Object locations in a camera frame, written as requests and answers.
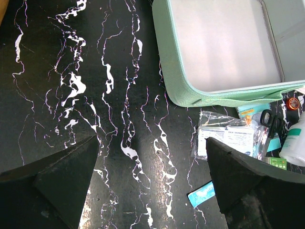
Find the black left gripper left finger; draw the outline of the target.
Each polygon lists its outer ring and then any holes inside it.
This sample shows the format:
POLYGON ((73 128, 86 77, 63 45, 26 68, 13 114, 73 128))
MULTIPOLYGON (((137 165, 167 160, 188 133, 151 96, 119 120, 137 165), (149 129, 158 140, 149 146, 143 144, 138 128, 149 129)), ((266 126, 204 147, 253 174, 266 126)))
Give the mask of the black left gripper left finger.
POLYGON ((79 226, 99 142, 77 144, 0 175, 2 229, 76 229, 79 226))

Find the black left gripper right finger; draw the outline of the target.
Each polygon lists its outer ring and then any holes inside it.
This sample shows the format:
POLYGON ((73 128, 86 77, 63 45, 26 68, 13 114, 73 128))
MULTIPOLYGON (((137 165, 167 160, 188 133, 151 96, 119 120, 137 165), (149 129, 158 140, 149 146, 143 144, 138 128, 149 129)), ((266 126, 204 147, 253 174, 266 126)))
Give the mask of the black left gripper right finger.
POLYGON ((230 229, 303 229, 305 176, 247 156, 209 137, 208 165, 230 229))

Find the small green box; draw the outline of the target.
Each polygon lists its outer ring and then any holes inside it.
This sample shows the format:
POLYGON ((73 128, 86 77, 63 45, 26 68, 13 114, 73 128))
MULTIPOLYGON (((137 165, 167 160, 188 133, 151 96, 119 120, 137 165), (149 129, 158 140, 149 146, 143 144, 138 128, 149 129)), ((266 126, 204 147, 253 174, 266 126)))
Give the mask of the small green box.
POLYGON ((274 167, 287 170, 287 161, 285 158, 280 158, 280 157, 265 157, 263 159, 264 162, 267 164, 270 164, 274 167))

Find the white pill bottle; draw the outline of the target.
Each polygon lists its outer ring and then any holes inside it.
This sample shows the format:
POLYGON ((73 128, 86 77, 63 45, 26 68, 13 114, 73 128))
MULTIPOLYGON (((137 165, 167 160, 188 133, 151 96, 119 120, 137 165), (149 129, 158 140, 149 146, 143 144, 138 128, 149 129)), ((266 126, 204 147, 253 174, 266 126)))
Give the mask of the white pill bottle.
POLYGON ((279 153, 290 164, 305 166, 305 113, 302 112, 298 122, 289 128, 287 137, 279 153))

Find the mint green medicine case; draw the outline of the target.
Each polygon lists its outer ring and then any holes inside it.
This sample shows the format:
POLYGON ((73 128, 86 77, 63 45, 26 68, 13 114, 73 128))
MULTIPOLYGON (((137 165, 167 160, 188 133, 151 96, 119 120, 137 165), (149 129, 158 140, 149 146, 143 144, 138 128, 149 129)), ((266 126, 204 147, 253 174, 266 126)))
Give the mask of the mint green medicine case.
POLYGON ((178 106, 271 103, 305 85, 302 0, 155 0, 152 15, 178 106))

